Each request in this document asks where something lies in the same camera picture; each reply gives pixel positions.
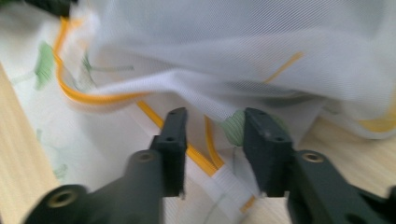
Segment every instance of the white mesh fabric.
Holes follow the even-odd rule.
[[[332,120],[343,125],[344,119],[356,123],[383,115],[393,97],[393,1],[112,0],[97,5],[100,26],[88,60],[96,67],[132,65],[134,70],[91,71],[96,94],[172,91],[219,121],[254,105],[280,115],[296,141],[324,104],[321,98],[306,98],[307,93],[337,101],[343,117]],[[302,56],[271,77],[295,54]],[[115,79],[118,83],[110,85]],[[312,112],[296,107],[300,102]],[[302,126],[288,118],[298,118]],[[359,124],[344,126],[366,137],[393,133],[370,135]]]

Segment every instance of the green print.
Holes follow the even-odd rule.
[[[40,91],[44,86],[52,79],[52,68],[54,65],[54,58],[52,53],[52,47],[47,43],[43,42],[40,45],[38,61],[35,66],[35,75],[37,76],[37,82],[35,89]]]
[[[35,71],[29,72],[20,77],[14,77],[10,80],[12,85],[17,85],[32,77],[36,77],[35,89],[41,91],[44,86],[52,79],[52,68],[54,65],[54,58],[52,48],[47,43],[41,43],[39,47],[38,60],[35,65]]]
[[[280,128],[287,133],[289,132],[288,126],[282,119],[275,115],[270,116]],[[237,110],[219,125],[231,144],[237,147],[241,147],[244,144],[245,112],[243,110]]]
[[[43,134],[43,130],[37,129],[35,130],[35,138],[39,143],[41,143],[41,135]]]
[[[58,180],[63,180],[67,175],[67,165],[62,164],[58,169],[54,170],[53,173]]]
[[[95,72],[119,72],[119,71],[128,71],[134,70],[133,66],[120,66],[120,67],[93,67],[88,59],[88,54],[85,53],[84,58],[82,59],[82,64],[85,69],[90,73],[91,71]]]

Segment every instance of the white fabric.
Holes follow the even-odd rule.
[[[391,112],[395,17],[390,0],[80,1],[72,20],[81,24],[69,30],[61,58],[65,81],[77,91],[153,91],[145,101],[162,118],[186,106],[189,141],[206,156],[204,114],[223,123],[247,106],[279,119],[295,143],[319,115],[384,138],[395,129],[374,132],[359,120]],[[68,101],[54,67],[52,79],[35,89],[39,46],[53,46],[58,32],[59,21],[33,7],[0,8],[0,62],[55,174],[96,189],[119,176],[128,156],[146,149],[159,130],[130,102]],[[85,114],[68,104],[112,113]],[[396,121],[391,113],[386,119]],[[240,148],[231,153],[216,130],[226,166],[209,177],[188,159],[187,198],[165,200],[168,223],[237,223],[241,207],[258,195]]]
[[[393,100],[394,1],[112,0],[92,5],[100,8],[92,10],[95,22],[75,33],[96,28],[88,46],[90,64],[134,67],[72,75],[90,80],[97,87],[94,94],[171,91],[217,121],[254,106],[283,120],[296,143],[325,104],[322,115],[354,133],[368,138],[395,133],[359,124],[386,114]],[[263,83],[295,54],[302,56]],[[109,78],[114,76],[117,83]]]

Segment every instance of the orange trim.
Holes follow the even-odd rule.
[[[79,20],[72,20],[72,21],[70,21],[70,25],[73,27],[73,28],[78,28],[79,26],[81,26],[82,25],[82,23],[84,22],[84,19],[79,19]]]
[[[297,52],[293,54],[287,62],[285,62],[282,66],[280,66],[276,72],[274,72],[270,77],[264,80],[265,84],[270,83],[274,78],[278,77],[283,71],[285,71],[287,68],[292,66],[295,62],[300,60],[304,54],[302,52]]]
[[[61,18],[61,31],[57,37],[53,49],[55,62],[57,64],[56,77],[65,95],[67,95],[69,98],[75,101],[82,102],[85,104],[108,105],[125,100],[134,99],[137,97],[143,97],[149,94],[148,92],[139,92],[139,93],[116,94],[116,95],[89,95],[86,93],[82,93],[80,91],[75,91],[69,86],[67,86],[67,84],[64,83],[64,79],[63,79],[64,63],[62,59],[59,57],[59,52],[62,45],[64,44],[64,39],[66,37],[68,30],[69,30],[69,20],[65,18]]]
[[[364,129],[373,133],[387,133],[396,128],[396,91],[394,91],[389,108],[377,119],[362,119],[358,123]]]
[[[163,119],[155,113],[155,111],[144,101],[139,101],[136,103],[137,106],[143,112],[146,113],[146,115],[159,127],[161,128],[163,126]],[[201,167],[202,170],[204,170],[205,173],[207,173],[209,176],[212,176],[215,174],[215,172],[218,170],[214,164],[212,164],[207,158],[205,158],[193,145],[188,143],[187,147],[187,155],[197,163],[199,167]]]
[[[253,206],[254,202],[256,201],[256,198],[254,196],[251,196],[249,200],[244,204],[244,206],[241,207],[240,211],[241,213],[246,213],[248,209]]]
[[[210,158],[215,163],[216,167],[218,167],[218,169],[221,168],[221,166],[224,165],[224,161],[221,159],[215,149],[215,144],[213,143],[212,128],[210,125],[210,118],[208,118],[207,116],[205,116],[205,139]]]
[[[79,91],[75,91],[69,88],[63,81],[62,73],[63,73],[63,61],[59,57],[59,51],[63,45],[65,35],[68,31],[68,20],[61,18],[61,32],[58,35],[57,41],[54,47],[54,57],[55,62],[57,64],[56,75],[58,78],[59,85],[61,86],[64,93],[73,100],[78,102],[91,104],[91,105],[105,105],[110,103],[116,103],[124,100],[129,100],[136,97],[145,96],[148,93],[128,93],[128,94],[121,94],[121,95],[89,95]],[[142,109],[149,118],[158,126],[163,126],[163,120],[160,116],[158,116],[145,102],[139,101],[137,105]],[[216,171],[216,167],[210,161],[208,161],[194,146],[188,144],[187,148],[187,155],[195,161],[201,169],[204,170],[205,173],[212,176]]]

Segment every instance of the wooden surface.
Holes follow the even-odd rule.
[[[1,68],[0,118],[0,213],[13,224],[57,181]],[[362,139],[319,119],[299,148],[324,153],[348,181],[378,195],[396,184],[396,137]],[[290,223],[285,200],[259,199],[244,223]]]
[[[325,154],[347,181],[372,193],[385,197],[389,187],[396,185],[396,136],[363,139],[318,119],[298,148]],[[285,203],[284,199],[259,199],[244,224],[290,223]]]
[[[48,190],[58,185],[0,64],[0,216],[21,223]]]

